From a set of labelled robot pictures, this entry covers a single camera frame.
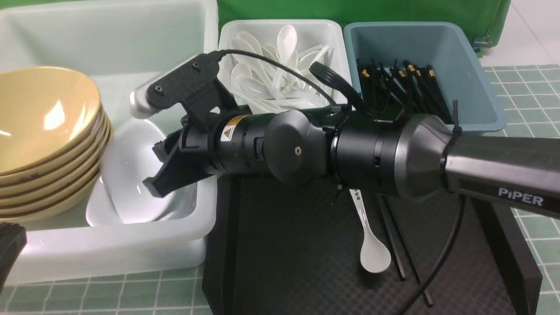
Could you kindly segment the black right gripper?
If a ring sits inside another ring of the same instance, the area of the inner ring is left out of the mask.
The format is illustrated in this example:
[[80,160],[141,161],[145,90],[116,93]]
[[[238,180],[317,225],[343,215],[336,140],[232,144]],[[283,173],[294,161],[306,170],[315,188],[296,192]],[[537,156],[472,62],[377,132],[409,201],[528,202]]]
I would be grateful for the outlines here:
[[179,142],[179,151],[172,152],[180,130],[154,144],[152,151],[163,165],[154,177],[143,180],[153,197],[162,199],[212,175],[267,173],[262,149],[267,114],[212,113],[209,122],[206,133],[188,128]]

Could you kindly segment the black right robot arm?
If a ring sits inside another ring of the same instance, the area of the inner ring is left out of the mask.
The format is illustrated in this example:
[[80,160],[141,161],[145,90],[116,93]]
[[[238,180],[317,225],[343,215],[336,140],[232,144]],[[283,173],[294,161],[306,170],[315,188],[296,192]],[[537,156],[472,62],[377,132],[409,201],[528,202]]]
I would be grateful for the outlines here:
[[213,175],[271,174],[292,186],[316,179],[341,188],[423,201],[439,192],[559,217],[559,140],[452,132],[438,117],[395,122],[328,108],[211,115],[184,125],[144,185],[162,198]]

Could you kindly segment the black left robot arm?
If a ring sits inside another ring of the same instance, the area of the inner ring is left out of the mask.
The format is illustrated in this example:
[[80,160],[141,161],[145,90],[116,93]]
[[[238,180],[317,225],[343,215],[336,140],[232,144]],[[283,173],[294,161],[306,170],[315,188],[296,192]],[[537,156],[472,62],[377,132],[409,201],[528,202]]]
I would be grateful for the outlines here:
[[0,224],[0,291],[4,289],[8,275],[27,244],[25,227],[20,224]]

